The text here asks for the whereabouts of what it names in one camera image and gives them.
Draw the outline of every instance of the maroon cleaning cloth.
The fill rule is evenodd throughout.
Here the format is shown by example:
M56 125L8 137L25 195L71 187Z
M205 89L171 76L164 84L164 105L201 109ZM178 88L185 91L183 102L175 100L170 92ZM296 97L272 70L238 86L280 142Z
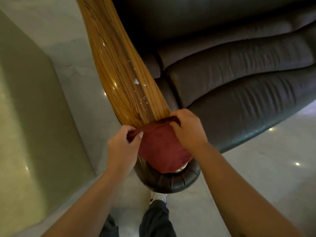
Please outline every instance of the maroon cleaning cloth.
M131 142L139 132L144 132L138 154L160 173L176 172L192 159L169 125L172 121L180 125L179 119L171 116L127 134L127 140Z

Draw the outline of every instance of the pant leg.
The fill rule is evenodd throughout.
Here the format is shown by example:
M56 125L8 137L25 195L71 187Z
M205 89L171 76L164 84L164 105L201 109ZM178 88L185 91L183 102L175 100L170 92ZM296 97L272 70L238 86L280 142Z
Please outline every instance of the pant leg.
M162 200L155 200L149 206L139 227L139 237L177 237Z
M99 237L119 237L119 228L111 215L108 215Z

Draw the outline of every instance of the wooden armrest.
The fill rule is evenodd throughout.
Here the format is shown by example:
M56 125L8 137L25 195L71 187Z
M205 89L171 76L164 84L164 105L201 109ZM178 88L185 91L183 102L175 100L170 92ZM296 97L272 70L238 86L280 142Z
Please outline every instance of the wooden armrest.
M136 128L169 116L159 88L130 41L112 0L77 0L95 65L122 124Z

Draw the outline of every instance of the person's left hand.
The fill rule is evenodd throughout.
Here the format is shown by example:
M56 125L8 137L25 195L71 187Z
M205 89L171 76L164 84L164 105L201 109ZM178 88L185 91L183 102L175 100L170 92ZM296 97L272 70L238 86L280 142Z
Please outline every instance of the person's left hand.
M138 149L143 137L143 132L135 136L129 143L126 135L134 127L124 125L118 133L108 141L107 171L114 172L122 178L128 176L137 161Z

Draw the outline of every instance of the person's right arm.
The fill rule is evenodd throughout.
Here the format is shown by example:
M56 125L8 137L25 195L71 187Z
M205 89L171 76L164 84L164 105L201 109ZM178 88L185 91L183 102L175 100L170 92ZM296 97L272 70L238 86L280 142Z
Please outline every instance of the person's right arm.
M297 237L302 234L261 196L211 144L202 124L188 109L171 113L171 125L199 163L216 206L232 237Z

